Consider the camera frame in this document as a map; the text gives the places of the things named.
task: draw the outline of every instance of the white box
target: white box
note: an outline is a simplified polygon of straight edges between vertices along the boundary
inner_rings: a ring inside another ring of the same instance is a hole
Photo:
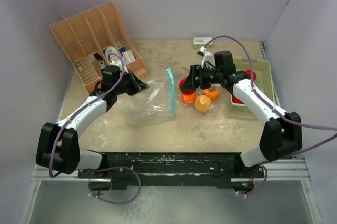
[[[122,53],[124,58],[127,59],[127,63],[130,63],[130,62],[133,62],[135,61],[135,56],[133,55],[132,51],[131,50],[127,50],[125,52]]]
[[[210,41],[211,39],[212,38],[193,38],[193,47],[200,48],[206,45],[206,43]],[[207,47],[211,47],[211,46],[213,46],[213,42],[211,42]]]
[[[121,49],[121,48],[123,48],[123,47],[125,47],[123,41],[116,41],[116,45],[117,45],[117,49],[118,50]]]

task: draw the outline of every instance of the plastic tray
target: plastic tray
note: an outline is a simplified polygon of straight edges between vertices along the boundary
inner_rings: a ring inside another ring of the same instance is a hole
[[[50,27],[88,93],[91,93],[95,84],[102,79],[98,62],[91,63],[88,55],[98,52],[106,61],[102,50],[108,46],[117,49],[116,41],[123,42],[135,57],[135,61],[129,63],[127,67],[139,78],[148,75],[143,59],[130,42],[121,12],[113,2],[72,16]],[[83,71],[79,71],[76,60],[81,64]]]
[[[256,81],[254,83],[270,100],[275,102],[270,62],[266,60],[257,60],[257,59],[252,59],[252,61],[253,61],[253,70],[257,76]],[[239,70],[245,71],[249,69],[249,62],[247,59],[233,58],[233,62],[236,65],[237,71]],[[230,99],[230,109],[236,111],[247,111],[247,112],[250,111],[250,109],[246,105],[234,103],[232,99]]]

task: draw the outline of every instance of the small white device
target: small white device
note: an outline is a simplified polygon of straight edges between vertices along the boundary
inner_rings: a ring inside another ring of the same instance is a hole
[[[205,46],[208,41],[210,41],[212,38],[193,38],[193,47],[194,48],[200,48],[202,46]],[[208,44],[207,47],[213,46],[213,42]]]
[[[80,62],[79,62],[79,60],[75,60],[75,63],[76,63],[76,66],[77,66],[78,70],[79,70],[80,72],[83,72],[83,68],[82,68],[82,66],[81,66],[81,64],[80,64]]]
[[[89,61],[90,61],[91,63],[95,62],[95,56],[94,56],[93,53],[88,54],[88,58],[89,58]]]
[[[99,63],[100,63],[100,69],[101,69],[101,70],[105,69],[104,61],[103,61],[103,60],[100,60]]]
[[[211,62],[213,60],[213,54],[207,51],[204,46],[199,49],[198,55],[202,58],[201,67],[206,67],[206,61]]]
[[[127,59],[127,63],[134,62],[136,60],[131,50],[127,50],[123,52],[122,54],[123,54],[123,57]]]
[[[125,47],[123,41],[116,41],[116,45],[117,45],[118,50]]]
[[[110,55],[110,60],[109,60],[109,54],[110,53],[114,53],[114,54],[118,54],[117,50],[113,47],[113,46],[109,46],[106,50],[105,50],[105,57],[107,58],[107,60],[109,61],[109,65],[115,65],[115,66],[118,66],[120,67],[120,69],[122,69],[122,63],[120,61],[120,59],[118,59],[118,57],[116,55]],[[126,58],[123,57],[123,62],[124,62],[124,70],[126,73],[128,73],[128,70],[127,70],[127,60]]]

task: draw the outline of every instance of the red object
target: red object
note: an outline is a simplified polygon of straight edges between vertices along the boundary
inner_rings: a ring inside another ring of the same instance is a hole
[[[246,73],[247,73],[250,77],[252,77],[252,72],[251,72],[251,70],[246,70]],[[257,78],[257,76],[256,76],[255,72],[253,72],[253,81],[255,81],[256,78]]]
[[[240,99],[238,99],[236,96],[232,96],[233,103],[237,104],[244,104]]]
[[[184,84],[184,82],[186,81],[186,77],[185,78],[182,78],[181,80],[180,80],[180,82],[179,82],[179,89],[180,89],[180,87]],[[180,91],[181,91],[181,93],[183,93],[184,95],[192,95],[193,93],[194,93],[194,91],[182,91],[181,89],[180,89]]]

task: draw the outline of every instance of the blue zipper seal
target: blue zipper seal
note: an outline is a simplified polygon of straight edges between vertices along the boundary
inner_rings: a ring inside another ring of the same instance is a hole
[[[170,109],[170,119],[174,118],[174,103],[175,103],[175,89],[174,89],[174,79],[173,79],[173,74],[171,71],[171,68],[166,69],[168,72],[168,75],[170,77],[170,105],[171,105],[171,109]]]

